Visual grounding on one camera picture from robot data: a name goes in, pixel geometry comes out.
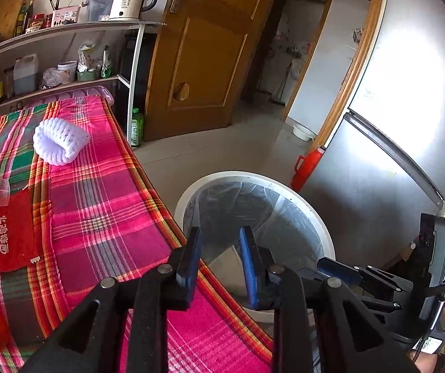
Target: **chopsticks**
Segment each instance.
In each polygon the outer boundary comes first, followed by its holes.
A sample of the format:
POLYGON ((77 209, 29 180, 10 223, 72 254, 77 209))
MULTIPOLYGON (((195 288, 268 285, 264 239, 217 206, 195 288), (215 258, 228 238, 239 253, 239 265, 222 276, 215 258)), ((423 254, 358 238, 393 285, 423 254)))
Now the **chopsticks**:
POLYGON ((53 11, 56 11, 59 7, 60 0, 57 0, 55 4, 53 4, 53 0, 50 0, 51 8, 53 8, 53 11))

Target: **red plastic bag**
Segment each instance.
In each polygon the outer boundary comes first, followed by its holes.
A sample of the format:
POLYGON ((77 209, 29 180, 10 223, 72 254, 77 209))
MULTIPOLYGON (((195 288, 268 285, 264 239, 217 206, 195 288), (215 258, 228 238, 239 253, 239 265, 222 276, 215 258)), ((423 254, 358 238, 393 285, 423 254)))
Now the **red plastic bag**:
POLYGON ((29 189, 11 194, 0 206, 0 272, 9 272, 39 260, 32 228, 29 189))

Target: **plastic trash bag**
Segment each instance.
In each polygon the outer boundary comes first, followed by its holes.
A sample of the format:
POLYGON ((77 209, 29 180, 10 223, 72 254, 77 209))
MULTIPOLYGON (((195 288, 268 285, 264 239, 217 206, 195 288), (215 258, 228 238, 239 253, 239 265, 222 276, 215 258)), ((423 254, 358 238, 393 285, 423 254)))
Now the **plastic trash bag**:
POLYGON ((201 229, 202 258, 210 263, 234 245, 238 232, 250 226, 259 246, 269 248, 277 263, 293 270, 316 268, 324 256, 311 221, 290 200, 272 189, 249 182, 222 182, 194 196, 183 218, 183 232, 201 229))

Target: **door frame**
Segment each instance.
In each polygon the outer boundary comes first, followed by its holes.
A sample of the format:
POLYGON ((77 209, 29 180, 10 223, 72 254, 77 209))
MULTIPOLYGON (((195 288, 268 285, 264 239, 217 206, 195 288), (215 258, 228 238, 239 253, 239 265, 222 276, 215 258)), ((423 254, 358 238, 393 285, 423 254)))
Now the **door frame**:
POLYGON ((325 146, 338 128, 339 121, 347 110, 347 105, 357 90, 357 86, 361 81, 364 70, 371 57, 378 32, 380 31, 386 3, 387 0, 371 0, 371 5, 364 21, 364 32, 361 41, 354 54, 352 63, 345 74, 345 78, 342 81, 340 91, 321 126, 318 136, 313 141, 309 152, 316 150, 318 147, 325 146))
MULTIPOLYGON (((252 100, 253 99, 253 93, 255 91, 256 85, 258 83, 258 80, 260 78, 260 74, 262 72, 262 68, 264 67, 267 54, 269 52, 269 49, 271 48, 271 44, 274 39, 274 35, 276 34, 276 31, 279 26, 279 22, 281 20, 281 16, 283 14, 283 9, 285 7, 287 0, 274 0, 273 5, 271 7, 271 11, 269 12, 269 16, 267 18, 266 24, 264 26, 264 29, 262 31, 262 34, 259 39, 259 43, 257 44, 257 48, 255 51, 254 58, 252 60, 252 63, 250 65, 247 79, 245 81, 243 91, 241 94, 241 97, 246 100, 252 100)), ((315 48, 318 44, 319 37, 322 33, 322 30, 324 28, 324 23, 326 22, 326 17, 328 16, 329 8, 331 6, 332 0, 306 0, 306 1, 314 1, 314 2, 321 2, 324 3, 323 12, 321 14, 321 18, 319 20, 318 26, 316 27, 314 31, 314 35, 312 40, 310 41, 310 49, 309 54, 307 55, 307 58, 305 59, 304 63, 302 64, 302 67, 300 68, 299 77, 295 82, 294 88, 291 91, 291 96, 289 97, 288 101, 285 104, 285 107, 283 109, 283 112, 281 114, 281 120, 285 120, 288 116, 288 113, 290 111, 290 108, 293 104, 293 101, 295 100, 296 94, 299 91, 300 85, 302 84, 302 81, 304 80, 305 73, 307 72, 307 69, 310 64, 310 60, 312 59, 312 56, 314 55, 315 48)))

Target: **silver refrigerator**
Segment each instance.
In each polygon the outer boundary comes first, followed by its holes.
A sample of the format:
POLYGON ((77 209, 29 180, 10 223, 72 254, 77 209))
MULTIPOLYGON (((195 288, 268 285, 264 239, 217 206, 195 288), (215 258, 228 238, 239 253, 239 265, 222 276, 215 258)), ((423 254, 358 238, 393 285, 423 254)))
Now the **silver refrigerator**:
POLYGON ((445 201, 445 5, 387 0, 358 89, 300 195, 337 260, 382 267, 445 201))

